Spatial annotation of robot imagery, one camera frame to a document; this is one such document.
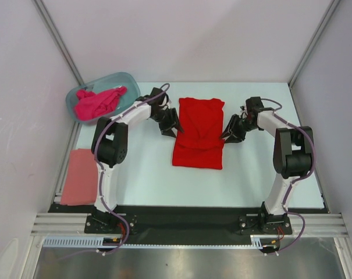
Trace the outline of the red t-shirt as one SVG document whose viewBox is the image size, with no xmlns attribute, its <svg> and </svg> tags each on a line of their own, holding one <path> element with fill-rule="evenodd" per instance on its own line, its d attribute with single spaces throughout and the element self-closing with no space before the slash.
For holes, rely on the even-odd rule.
<svg viewBox="0 0 352 279">
<path fill-rule="evenodd" d="M 178 132 L 172 154 L 172 165 L 199 169 L 223 169 L 223 107 L 220 99 L 179 99 Z"/>
</svg>

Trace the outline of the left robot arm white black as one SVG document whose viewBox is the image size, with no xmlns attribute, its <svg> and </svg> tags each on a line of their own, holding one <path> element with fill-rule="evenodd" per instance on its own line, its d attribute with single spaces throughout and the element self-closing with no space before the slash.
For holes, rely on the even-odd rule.
<svg viewBox="0 0 352 279">
<path fill-rule="evenodd" d="M 100 117 L 95 127 L 91 146 L 97 164 L 98 186 L 94 206 L 103 212 L 98 218 L 98 226 L 105 232 L 117 228 L 118 218 L 111 214 L 117 207 L 117 180 L 120 165 L 128 151 L 128 137 L 131 128 L 152 119 L 158 123 L 162 135 L 175 138 L 183 132 L 175 108 L 171 107 L 167 91 L 170 84 L 154 87 L 149 95 L 138 97 L 122 113 Z"/>
</svg>

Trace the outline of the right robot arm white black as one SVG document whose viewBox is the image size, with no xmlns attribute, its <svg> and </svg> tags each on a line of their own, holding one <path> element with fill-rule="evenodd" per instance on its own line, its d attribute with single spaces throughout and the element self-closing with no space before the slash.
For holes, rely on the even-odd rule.
<svg viewBox="0 0 352 279">
<path fill-rule="evenodd" d="M 279 116 L 283 106 L 272 99 L 251 97 L 234 114 L 221 138 L 225 143 L 240 143 L 253 130 L 266 131 L 274 138 L 273 167 L 276 177 L 269 196 L 264 201 L 265 214 L 258 218 L 258 227 L 272 233 L 279 226 L 276 216 L 288 212 L 290 198 L 299 182 L 315 171 L 316 155 L 312 128 L 296 126 Z"/>
</svg>

